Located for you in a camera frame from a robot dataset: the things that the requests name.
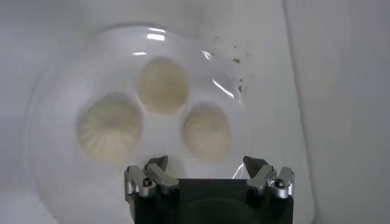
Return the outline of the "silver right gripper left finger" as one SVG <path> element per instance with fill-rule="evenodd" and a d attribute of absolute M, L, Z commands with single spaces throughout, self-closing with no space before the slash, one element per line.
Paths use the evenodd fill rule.
<path fill-rule="evenodd" d="M 143 169 L 129 166 L 124 171 L 125 201 L 133 202 L 136 196 L 153 198 L 158 191 L 169 197 L 177 197 L 180 194 L 180 182 L 165 172 L 168 161 L 165 155 L 151 158 Z"/>

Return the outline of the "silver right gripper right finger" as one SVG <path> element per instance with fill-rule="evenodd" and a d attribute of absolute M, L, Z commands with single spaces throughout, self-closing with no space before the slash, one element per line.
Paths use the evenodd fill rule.
<path fill-rule="evenodd" d="M 268 192 L 281 200 L 294 196 L 295 173 L 292 168 L 282 167 L 277 173 L 264 159 L 250 156 L 245 156 L 243 163 L 250 176 L 246 184 L 257 195 Z"/>

